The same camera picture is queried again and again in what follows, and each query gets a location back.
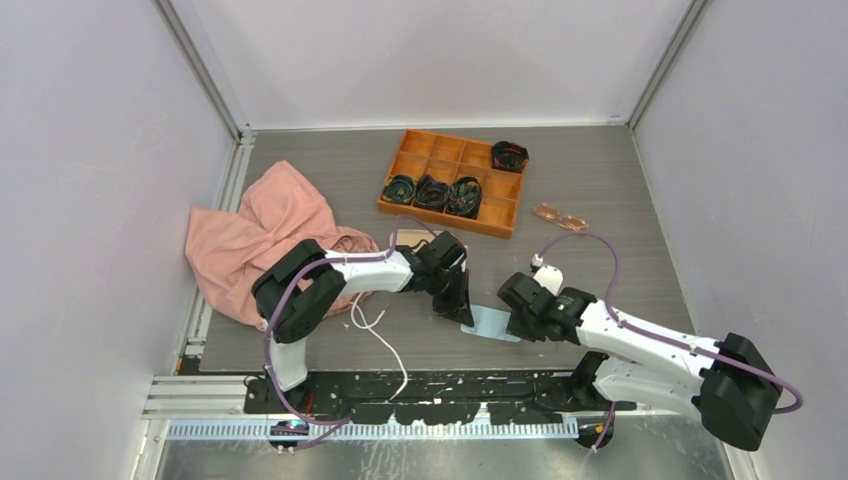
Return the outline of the white drawstring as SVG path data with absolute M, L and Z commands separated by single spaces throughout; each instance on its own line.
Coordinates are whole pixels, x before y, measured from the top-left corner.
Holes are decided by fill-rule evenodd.
M 376 340 L 378 340 L 385 348 L 388 349 L 388 351 L 395 359 L 397 367 L 399 368 L 401 374 L 401 382 L 394 391 L 394 393 L 388 398 L 389 401 L 392 401 L 395 400 L 407 387 L 409 383 L 409 373 L 401 355 L 398 353 L 395 347 L 376 330 L 376 327 L 381 323 L 382 319 L 386 315 L 387 310 L 389 308 L 389 304 L 386 304 L 380 310 L 376 317 L 374 317 L 372 320 L 369 320 L 368 317 L 365 315 L 362 306 L 360 305 L 360 302 L 364 298 L 364 292 L 354 295 L 353 300 L 350 302 L 350 320 L 355 328 L 370 333 Z

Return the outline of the light blue cleaning cloth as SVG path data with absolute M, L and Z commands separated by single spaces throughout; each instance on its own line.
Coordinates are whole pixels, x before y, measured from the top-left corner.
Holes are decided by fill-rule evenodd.
M 471 306 L 473 325 L 461 324 L 463 333 L 493 340 L 518 343 L 521 339 L 507 332 L 511 313 L 486 306 Z

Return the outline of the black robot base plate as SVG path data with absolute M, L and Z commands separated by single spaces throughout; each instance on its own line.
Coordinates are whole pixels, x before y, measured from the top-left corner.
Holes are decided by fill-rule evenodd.
M 609 402 L 591 396 L 568 371 L 430 370 L 318 371 L 277 398 L 264 375 L 248 376 L 247 414 L 300 414 L 325 422 L 427 426 L 468 424 L 487 412 L 495 425 L 555 423 L 562 414 L 606 412 Z

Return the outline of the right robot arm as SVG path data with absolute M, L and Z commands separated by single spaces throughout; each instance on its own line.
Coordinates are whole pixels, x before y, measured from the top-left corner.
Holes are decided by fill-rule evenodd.
M 570 385 L 580 408 L 596 410 L 606 401 L 646 404 L 697 420 L 738 449 L 760 448 L 783 389 L 748 338 L 683 334 L 579 289 L 554 294 L 524 273 L 512 275 L 497 295 L 511 310 L 510 334 L 587 348 Z

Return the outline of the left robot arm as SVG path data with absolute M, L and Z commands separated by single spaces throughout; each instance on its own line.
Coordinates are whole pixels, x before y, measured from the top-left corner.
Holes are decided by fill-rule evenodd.
M 306 338 L 341 297 L 425 292 L 437 315 L 473 326 L 465 257 L 465 246 L 449 232 L 421 246 L 394 245 L 374 253 L 325 250 L 313 239 L 298 243 L 251 287 L 257 311 L 268 322 L 270 403 L 284 414 L 305 405 Z

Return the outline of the dark rolled tie top right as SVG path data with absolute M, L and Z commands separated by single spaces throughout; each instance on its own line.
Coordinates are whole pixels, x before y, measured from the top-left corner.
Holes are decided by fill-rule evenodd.
M 522 173 L 528 161 L 528 150 L 510 141 L 498 141 L 490 149 L 491 168 L 495 170 Z

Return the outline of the pink shorts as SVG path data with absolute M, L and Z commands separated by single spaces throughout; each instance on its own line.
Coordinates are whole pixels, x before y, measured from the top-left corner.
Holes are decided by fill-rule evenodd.
M 325 197 L 283 160 L 247 188 L 237 212 L 192 208 L 185 255 L 213 309 L 264 331 L 267 321 L 258 313 L 252 286 L 306 239 L 338 252 L 380 250 L 370 235 L 338 225 Z

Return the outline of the dark floral rolled tie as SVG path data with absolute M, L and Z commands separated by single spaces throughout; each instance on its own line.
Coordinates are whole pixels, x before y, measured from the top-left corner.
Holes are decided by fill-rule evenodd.
M 381 200 L 391 204 L 411 205 L 416 194 L 417 181 L 405 174 L 390 176 L 381 191 Z

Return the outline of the pink glasses case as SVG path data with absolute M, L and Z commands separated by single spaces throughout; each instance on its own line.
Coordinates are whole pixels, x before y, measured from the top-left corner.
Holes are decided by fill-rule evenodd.
M 399 229 L 396 244 L 414 247 L 421 242 L 429 243 L 434 238 L 435 235 L 426 229 Z

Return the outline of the pink transparent sunglasses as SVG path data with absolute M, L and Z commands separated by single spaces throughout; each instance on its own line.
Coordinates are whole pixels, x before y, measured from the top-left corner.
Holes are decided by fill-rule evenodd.
M 564 214 L 558 208 L 546 203 L 534 205 L 532 213 L 565 230 L 580 232 L 588 229 L 588 223 L 585 220 L 573 215 Z

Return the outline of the orange wooden divider tray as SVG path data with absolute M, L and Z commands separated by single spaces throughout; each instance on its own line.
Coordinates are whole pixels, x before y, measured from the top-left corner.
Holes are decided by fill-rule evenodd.
M 529 160 L 528 149 L 514 142 L 408 129 L 378 191 L 377 208 L 509 239 Z

